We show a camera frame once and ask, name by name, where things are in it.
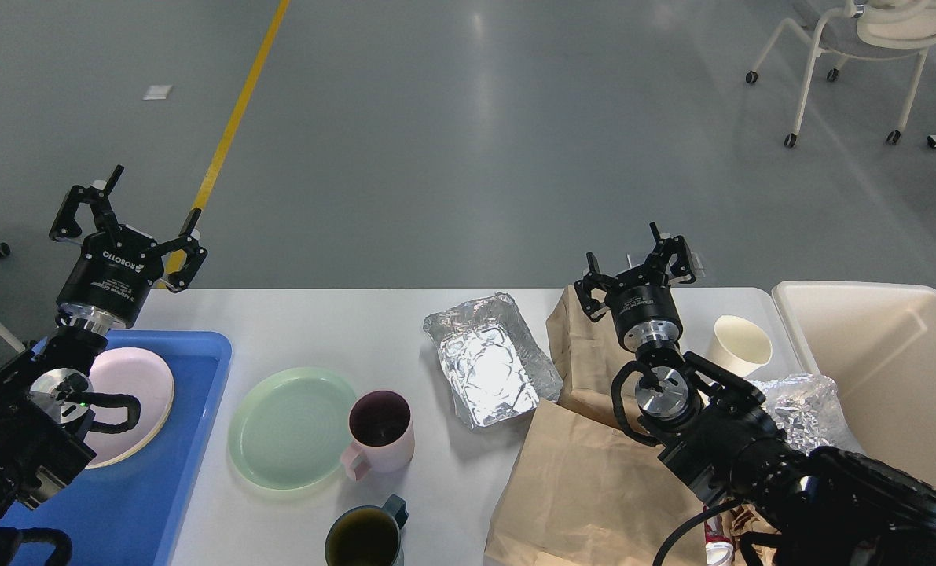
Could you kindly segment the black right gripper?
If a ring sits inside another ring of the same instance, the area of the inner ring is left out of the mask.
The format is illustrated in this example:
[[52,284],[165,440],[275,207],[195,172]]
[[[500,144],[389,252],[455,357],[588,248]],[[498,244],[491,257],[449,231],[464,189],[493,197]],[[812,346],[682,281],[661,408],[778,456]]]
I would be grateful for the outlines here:
[[600,271],[593,252],[586,252],[587,271],[573,283],[586,318],[596,323],[611,312],[618,342],[629,352],[651,343],[679,344],[683,325],[669,287],[694,284],[704,276],[686,237],[663,233],[655,222],[648,226],[655,242],[653,250],[640,265],[623,272],[623,281],[632,286],[619,288],[618,278]]

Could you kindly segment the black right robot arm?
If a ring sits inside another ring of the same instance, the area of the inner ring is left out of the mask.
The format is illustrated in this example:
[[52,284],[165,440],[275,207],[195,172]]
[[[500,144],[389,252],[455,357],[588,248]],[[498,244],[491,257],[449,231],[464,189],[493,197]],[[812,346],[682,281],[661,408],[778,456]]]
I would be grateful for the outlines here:
[[673,283],[696,281],[685,239],[662,235],[639,265],[604,274],[596,255],[573,283],[591,322],[610,314],[616,340],[632,355],[609,384],[622,433],[659,447],[659,461],[703,504],[665,538],[662,565],[694,527],[743,504],[773,526],[748,531],[740,555],[748,565],[772,548],[776,565],[936,565],[936,490],[874,458],[838,447],[808,454],[765,412],[765,394],[744,377],[691,351]]

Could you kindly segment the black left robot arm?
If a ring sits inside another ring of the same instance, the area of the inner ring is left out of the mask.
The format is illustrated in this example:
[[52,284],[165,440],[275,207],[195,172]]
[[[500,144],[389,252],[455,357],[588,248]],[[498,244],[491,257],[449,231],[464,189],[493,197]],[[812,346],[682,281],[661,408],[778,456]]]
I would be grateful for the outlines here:
[[[70,187],[50,237],[81,239],[81,246],[56,300],[55,333],[41,351],[26,348],[0,368],[0,520],[14,504],[37,509],[68,487],[94,458],[88,433],[115,435],[137,426],[140,401],[93,390],[91,366],[109,330],[134,325],[155,284],[182,292],[207,258],[195,232],[201,208],[191,208],[169,241],[119,222],[111,193],[122,173],[116,166],[101,189]],[[10,564],[26,543],[51,545],[48,565],[72,558],[64,531],[0,524],[0,565]]]

